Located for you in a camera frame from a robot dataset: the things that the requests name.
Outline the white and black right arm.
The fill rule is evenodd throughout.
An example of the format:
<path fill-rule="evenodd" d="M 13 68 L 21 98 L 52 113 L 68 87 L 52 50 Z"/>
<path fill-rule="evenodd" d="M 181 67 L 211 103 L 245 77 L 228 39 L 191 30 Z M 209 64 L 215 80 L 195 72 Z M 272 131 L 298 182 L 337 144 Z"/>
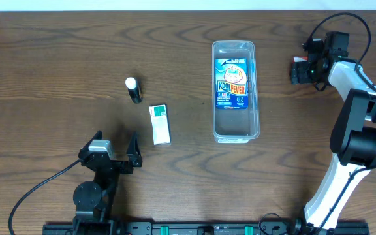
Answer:
<path fill-rule="evenodd" d="M 307 57 L 292 64 L 292 84 L 331 86 L 344 103 L 330 136 L 329 168 L 289 234 L 369 234 L 366 222 L 339 221 L 356 186 L 376 169 L 376 85 L 349 58 L 348 44 L 349 34 L 338 31 L 309 37 L 303 44 Z"/>

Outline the blue Kool Fever box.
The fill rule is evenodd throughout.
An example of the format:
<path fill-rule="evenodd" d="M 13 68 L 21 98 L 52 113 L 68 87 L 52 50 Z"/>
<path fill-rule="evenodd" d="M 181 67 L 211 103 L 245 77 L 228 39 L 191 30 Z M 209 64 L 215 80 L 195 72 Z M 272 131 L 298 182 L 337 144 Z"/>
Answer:
<path fill-rule="evenodd" d="M 215 59 L 215 107 L 243 110 L 248 107 L 246 58 Z"/>

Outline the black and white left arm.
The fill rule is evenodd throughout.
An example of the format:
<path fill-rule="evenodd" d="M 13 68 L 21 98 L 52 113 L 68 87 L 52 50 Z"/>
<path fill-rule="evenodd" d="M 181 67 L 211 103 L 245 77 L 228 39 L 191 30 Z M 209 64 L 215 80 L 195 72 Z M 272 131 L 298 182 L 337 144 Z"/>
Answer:
<path fill-rule="evenodd" d="M 125 225 L 110 217 L 118 188 L 119 176 L 132 174 L 142 166 L 137 134 L 133 133 L 127 148 L 126 161 L 114 159 L 114 150 L 109 140 L 102 139 L 102 131 L 79 151 L 81 165 L 92 170 L 93 180 L 81 183 L 74 191 L 76 206 L 73 219 L 73 234 L 124 234 Z"/>

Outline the white and green medicine box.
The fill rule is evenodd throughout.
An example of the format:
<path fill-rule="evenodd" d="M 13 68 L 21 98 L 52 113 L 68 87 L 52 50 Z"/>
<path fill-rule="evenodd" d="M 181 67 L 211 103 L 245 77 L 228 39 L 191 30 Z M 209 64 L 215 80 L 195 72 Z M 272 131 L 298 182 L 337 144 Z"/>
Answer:
<path fill-rule="evenodd" d="M 150 106 L 149 114 L 153 131 L 153 144 L 170 144 L 170 130 L 165 104 Z"/>

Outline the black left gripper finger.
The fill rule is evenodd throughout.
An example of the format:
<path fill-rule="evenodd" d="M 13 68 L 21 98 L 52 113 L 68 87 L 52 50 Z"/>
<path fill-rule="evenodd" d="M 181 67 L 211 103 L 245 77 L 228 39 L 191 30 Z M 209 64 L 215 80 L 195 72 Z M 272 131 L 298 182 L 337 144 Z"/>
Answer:
<path fill-rule="evenodd" d="M 80 155 L 87 155 L 93 152 L 102 152 L 102 148 L 99 147 L 98 141 L 102 139 L 102 131 L 97 131 L 91 140 L 85 144 L 81 150 Z"/>
<path fill-rule="evenodd" d="M 133 167 L 142 166 L 142 155 L 138 146 L 138 136 L 136 132 L 131 136 L 126 154 Z"/>

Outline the red and green medicine box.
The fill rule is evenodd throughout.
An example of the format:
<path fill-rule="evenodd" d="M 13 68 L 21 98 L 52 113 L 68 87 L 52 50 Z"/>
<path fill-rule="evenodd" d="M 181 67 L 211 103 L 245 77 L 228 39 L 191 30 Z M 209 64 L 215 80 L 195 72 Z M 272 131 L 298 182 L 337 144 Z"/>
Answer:
<path fill-rule="evenodd" d="M 308 61 L 308 57 L 294 56 L 293 60 L 295 63 L 306 62 Z"/>

